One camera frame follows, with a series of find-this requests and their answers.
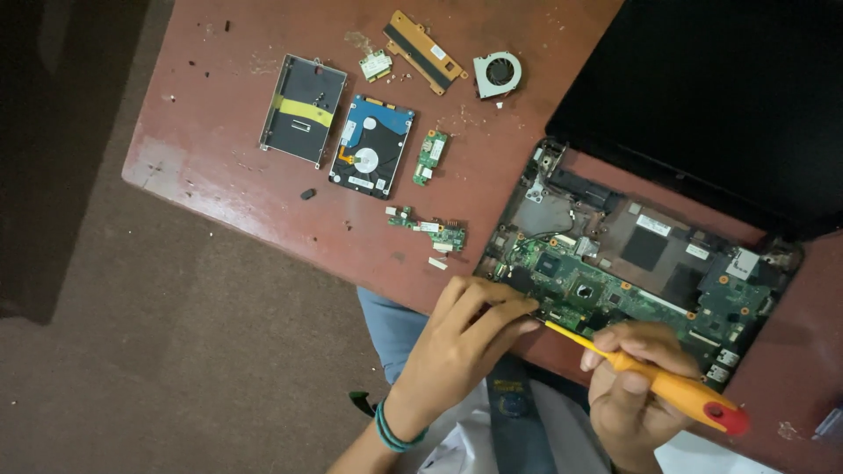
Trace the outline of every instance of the cooling fan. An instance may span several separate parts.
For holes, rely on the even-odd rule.
[[[477,97],[498,97],[509,94],[518,87],[518,81],[521,80],[521,63],[508,51],[476,57],[474,64]]]

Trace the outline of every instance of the laptop screen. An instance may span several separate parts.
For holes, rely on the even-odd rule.
[[[843,2],[626,0],[546,131],[760,229],[830,232],[808,228],[843,211]]]

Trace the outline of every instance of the yellow screwdriver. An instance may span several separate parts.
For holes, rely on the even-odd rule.
[[[657,365],[645,364],[624,351],[605,353],[594,347],[593,342],[587,338],[551,321],[545,321],[545,326],[602,355],[618,372],[632,370],[644,375],[652,383],[652,393],[661,396],[696,421],[735,436],[749,429],[749,416],[741,407],[706,387],[699,380],[668,372]]]

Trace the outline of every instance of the red wooden table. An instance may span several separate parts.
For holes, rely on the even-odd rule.
[[[503,100],[475,99],[471,79],[458,78],[442,96],[406,61],[393,73],[413,79],[367,83],[362,49],[383,48],[382,28],[394,7],[362,0],[175,3],[164,44],[137,121],[123,178],[310,261],[327,272],[428,312],[452,275],[474,270],[545,122],[585,63],[620,2],[407,0],[401,9],[473,76],[471,59],[494,51],[516,54],[523,86]],[[225,31],[226,22],[230,22]],[[322,169],[281,152],[258,149],[260,130],[284,55],[319,57],[349,73],[344,116],[353,94],[416,111],[403,164],[389,202],[329,184],[337,122]],[[453,136],[443,162],[420,187],[412,168],[429,129]],[[579,174],[638,195],[702,227],[744,242],[761,232],[670,191],[591,159],[573,157]],[[302,201],[309,188],[316,196]],[[459,219],[469,238],[447,271],[422,233],[387,225],[384,207],[413,206],[422,217]],[[709,439],[785,472],[843,470],[843,449],[811,440],[843,391],[843,236],[808,245],[808,259],[740,370],[727,395],[754,419],[743,439],[711,431]],[[517,352],[569,378],[580,348],[551,332],[522,340]]]

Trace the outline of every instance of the bracelet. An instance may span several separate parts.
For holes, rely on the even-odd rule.
[[[405,441],[401,441],[398,439],[394,434],[392,434],[392,430],[389,429],[389,425],[386,423],[386,418],[384,417],[384,403],[386,399],[384,398],[378,404],[378,409],[375,410],[374,413],[374,426],[378,430],[378,436],[380,440],[386,445],[387,448],[390,448],[396,453],[405,453],[407,450],[412,448],[413,446],[421,443],[424,440],[424,435],[427,434],[427,428],[424,428],[415,439],[411,442],[406,443]]]

